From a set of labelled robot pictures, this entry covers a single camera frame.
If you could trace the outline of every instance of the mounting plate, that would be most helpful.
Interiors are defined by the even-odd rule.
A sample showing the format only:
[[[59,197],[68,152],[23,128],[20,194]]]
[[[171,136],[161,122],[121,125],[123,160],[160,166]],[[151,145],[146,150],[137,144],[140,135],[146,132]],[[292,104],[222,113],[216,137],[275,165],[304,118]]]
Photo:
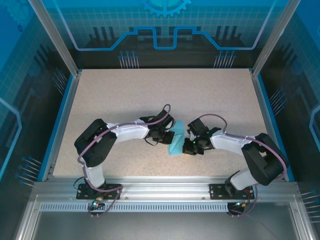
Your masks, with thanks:
[[[105,184],[104,190],[108,189],[114,189],[117,187],[120,187],[121,184]],[[100,197],[103,195],[103,192],[99,192],[96,190],[93,190],[88,184],[86,183],[81,183],[78,186],[78,191],[76,193],[76,199],[79,200],[95,200],[97,197]],[[103,200],[114,200],[117,196],[117,191],[113,191],[108,193],[107,195],[103,196]]]
[[[241,191],[234,193],[233,197],[229,196],[229,193],[225,189],[225,184],[209,184],[209,193],[211,200],[247,200],[248,195],[244,190],[251,191],[250,200],[255,199],[255,194],[252,186],[248,186]]]

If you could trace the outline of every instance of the work surface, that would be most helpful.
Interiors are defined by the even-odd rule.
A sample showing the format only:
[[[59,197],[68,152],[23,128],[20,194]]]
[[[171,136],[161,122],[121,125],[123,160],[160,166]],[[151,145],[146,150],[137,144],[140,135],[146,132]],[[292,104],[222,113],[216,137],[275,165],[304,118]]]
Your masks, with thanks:
[[[223,116],[227,132],[256,136],[266,133],[248,69],[87,69],[74,97],[54,168],[56,177],[82,176],[75,140],[95,120],[132,122],[157,115],[165,104],[185,129],[207,113]],[[216,117],[202,121],[223,128]],[[169,155],[168,146],[130,140],[113,146],[103,162],[105,176],[229,176],[246,168],[240,155],[209,150],[204,155]]]

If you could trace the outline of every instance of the light blue block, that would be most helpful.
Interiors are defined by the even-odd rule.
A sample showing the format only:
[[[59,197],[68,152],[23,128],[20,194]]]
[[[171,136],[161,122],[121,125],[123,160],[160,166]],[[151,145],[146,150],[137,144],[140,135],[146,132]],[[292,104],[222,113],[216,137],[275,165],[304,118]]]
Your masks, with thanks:
[[[172,143],[168,146],[169,155],[182,154],[182,147],[185,142],[185,127],[182,120],[177,120],[170,131],[174,132]]]

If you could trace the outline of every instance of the gear graphic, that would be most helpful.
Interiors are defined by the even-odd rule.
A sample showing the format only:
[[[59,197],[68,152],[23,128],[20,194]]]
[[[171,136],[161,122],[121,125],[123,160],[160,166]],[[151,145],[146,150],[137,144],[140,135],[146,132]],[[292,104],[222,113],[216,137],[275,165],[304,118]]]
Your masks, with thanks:
[[[186,10],[186,5],[191,4],[191,0],[141,0],[141,4],[150,14],[166,18],[168,15],[173,17],[174,14],[180,14],[180,10]]]
[[[29,16],[28,0],[0,0],[0,4],[5,6],[11,17],[19,24],[23,25]]]

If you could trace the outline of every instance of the vented metal strip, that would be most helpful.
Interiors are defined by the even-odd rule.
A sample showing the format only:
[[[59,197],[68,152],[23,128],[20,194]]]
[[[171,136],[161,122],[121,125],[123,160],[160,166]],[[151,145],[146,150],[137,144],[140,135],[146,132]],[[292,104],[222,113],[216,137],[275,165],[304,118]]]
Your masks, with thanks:
[[[50,202],[42,203],[41,212],[87,212],[87,202]],[[93,212],[104,212],[110,206],[110,202],[105,202],[105,206]],[[225,202],[117,202],[110,212],[114,213],[207,213],[207,212],[228,212],[228,204]]]

